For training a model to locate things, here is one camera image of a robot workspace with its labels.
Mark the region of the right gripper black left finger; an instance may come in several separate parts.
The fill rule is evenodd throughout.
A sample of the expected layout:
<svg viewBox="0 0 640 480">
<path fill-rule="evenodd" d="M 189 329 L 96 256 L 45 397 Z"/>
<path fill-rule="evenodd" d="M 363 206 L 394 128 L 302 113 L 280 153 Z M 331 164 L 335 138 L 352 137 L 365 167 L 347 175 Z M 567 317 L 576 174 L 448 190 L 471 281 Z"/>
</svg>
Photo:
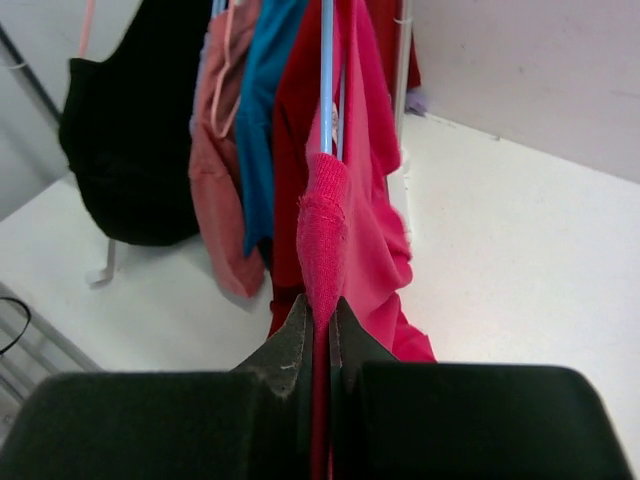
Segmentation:
<svg viewBox="0 0 640 480">
<path fill-rule="evenodd" d="M 307 479 L 305 296 L 229 371 L 69 373 L 41 383 L 1 450 L 5 479 Z"/>
</svg>

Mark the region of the magenta t-shirt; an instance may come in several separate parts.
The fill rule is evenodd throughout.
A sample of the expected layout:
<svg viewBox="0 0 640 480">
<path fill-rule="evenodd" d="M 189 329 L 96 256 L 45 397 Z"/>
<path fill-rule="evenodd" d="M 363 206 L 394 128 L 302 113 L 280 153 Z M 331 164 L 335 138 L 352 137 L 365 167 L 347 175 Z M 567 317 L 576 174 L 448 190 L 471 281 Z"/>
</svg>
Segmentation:
<svg viewBox="0 0 640 480">
<path fill-rule="evenodd" d="M 329 463 L 329 320 L 344 297 L 364 329 L 401 361 L 432 362 L 428 337 L 406 319 L 398 291 L 412 280 L 405 227 L 386 189 L 401 165 L 376 35 L 363 1 L 335 1 L 333 91 L 344 119 L 340 157 L 307 141 L 309 180 L 300 201 L 297 250 L 314 320 L 311 461 Z"/>
</svg>

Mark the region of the light blue wire hanger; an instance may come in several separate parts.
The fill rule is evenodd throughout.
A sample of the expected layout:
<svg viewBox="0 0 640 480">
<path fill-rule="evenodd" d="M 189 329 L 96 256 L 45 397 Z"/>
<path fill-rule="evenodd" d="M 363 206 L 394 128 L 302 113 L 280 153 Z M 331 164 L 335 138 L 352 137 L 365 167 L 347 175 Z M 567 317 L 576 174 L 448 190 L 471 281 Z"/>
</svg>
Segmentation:
<svg viewBox="0 0 640 480">
<path fill-rule="evenodd" d="M 319 96 L 319 148 L 326 154 L 334 154 L 343 159 L 344 152 L 344 114 L 346 78 L 343 68 L 339 73 L 339 102 L 337 115 L 334 115 L 334 30 L 335 2 L 321 1 L 321 45 L 320 45 L 320 96 Z"/>
</svg>

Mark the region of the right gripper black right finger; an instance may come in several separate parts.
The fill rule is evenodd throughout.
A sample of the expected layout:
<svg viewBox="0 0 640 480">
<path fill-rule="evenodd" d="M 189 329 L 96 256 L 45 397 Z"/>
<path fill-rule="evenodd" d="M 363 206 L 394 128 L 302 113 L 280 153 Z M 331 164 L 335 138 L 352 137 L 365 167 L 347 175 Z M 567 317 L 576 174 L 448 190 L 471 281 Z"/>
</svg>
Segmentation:
<svg viewBox="0 0 640 480">
<path fill-rule="evenodd" d="M 550 365 L 402 362 L 340 300 L 329 326 L 336 479 L 629 479 L 592 384 Z"/>
</svg>

